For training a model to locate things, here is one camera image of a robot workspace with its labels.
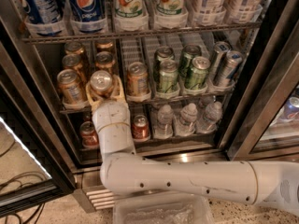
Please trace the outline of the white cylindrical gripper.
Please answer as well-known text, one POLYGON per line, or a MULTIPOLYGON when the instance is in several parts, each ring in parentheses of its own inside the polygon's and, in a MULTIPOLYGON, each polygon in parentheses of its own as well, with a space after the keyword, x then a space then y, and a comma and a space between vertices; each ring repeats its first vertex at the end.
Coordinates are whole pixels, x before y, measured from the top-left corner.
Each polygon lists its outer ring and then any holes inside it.
POLYGON ((94 93, 91 84, 85 86, 86 96, 93 112, 93 124, 95 130, 107 132, 107 128, 113 131, 126 131, 130 127, 130 111, 125 103, 125 94, 119 76, 114 75, 114 89, 110 98, 113 101, 103 102, 103 98, 94 93))

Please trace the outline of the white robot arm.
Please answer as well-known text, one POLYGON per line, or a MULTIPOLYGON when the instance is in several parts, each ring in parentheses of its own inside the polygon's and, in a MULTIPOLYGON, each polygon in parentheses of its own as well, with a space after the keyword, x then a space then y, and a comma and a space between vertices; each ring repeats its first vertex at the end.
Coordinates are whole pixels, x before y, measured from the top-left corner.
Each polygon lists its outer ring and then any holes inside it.
POLYGON ((287 161, 170 163, 138 156, 122 84, 109 98, 88 97, 100 142, 100 179, 127 195, 173 190, 208 198, 276 208, 299 216, 299 164, 287 161))

